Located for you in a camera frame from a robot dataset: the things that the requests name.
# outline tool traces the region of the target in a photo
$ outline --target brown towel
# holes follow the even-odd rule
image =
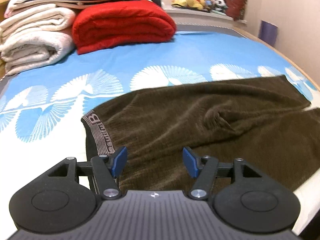
[[[241,157],[295,190],[320,167],[320,109],[285,76],[134,91],[82,118],[87,158],[127,146],[120,189],[189,190],[182,149]]]

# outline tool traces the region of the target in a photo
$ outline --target wall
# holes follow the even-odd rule
[[[248,0],[244,15],[248,23],[243,29],[255,36],[259,33],[261,4],[262,0]]]
[[[260,19],[279,27],[275,48],[320,84],[320,0],[262,0]]]

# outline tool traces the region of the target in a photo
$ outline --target wooden bed frame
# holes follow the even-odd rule
[[[10,0],[0,0],[0,22],[4,20],[4,11],[8,5],[8,2]],[[298,65],[296,65],[292,60],[290,60],[289,58],[287,58],[285,55],[283,55],[282,53],[280,53],[278,50],[276,50],[275,48],[273,48],[272,46],[270,46],[269,44],[265,43],[264,41],[260,40],[259,38],[257,38],[256,36],[240,29],[237,27],[233,27],[233,29],[237,32],[239,32],[240,34],[242,34],[243,36],[253,40],[253,41],[257,41],[260,42],[264,45],[266,45],[268,48],[272,49],[274,52],[276,52],[278,55],[280,55],[281,57],[283,57],[285,60],[287,60],[292,66],[294,66],[296,69],[298,69],[306,78],[308,78],[310,80],[310,82],[318,89],[318,91],[320,91],[320,86],[314,82],[312,80],[312,78],[309,77],[308,74],[306,74]],[[5,74],[5,70],[4,70],[4,62],[0,60],[0,79],[4,76]]]

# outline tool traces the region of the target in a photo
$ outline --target red blanket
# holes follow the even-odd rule
[[[148,0],[88,7],[76,17],[72,37],[78,54],[127,43],[169,41],[176,31],[172,18]]]

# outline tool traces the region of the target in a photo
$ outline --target red pillow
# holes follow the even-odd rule
[[[238,20],[244,10],[246,1],[247,0],[226,0],[226,4],[228,6],[226,15],[232,17],[234,20]]]

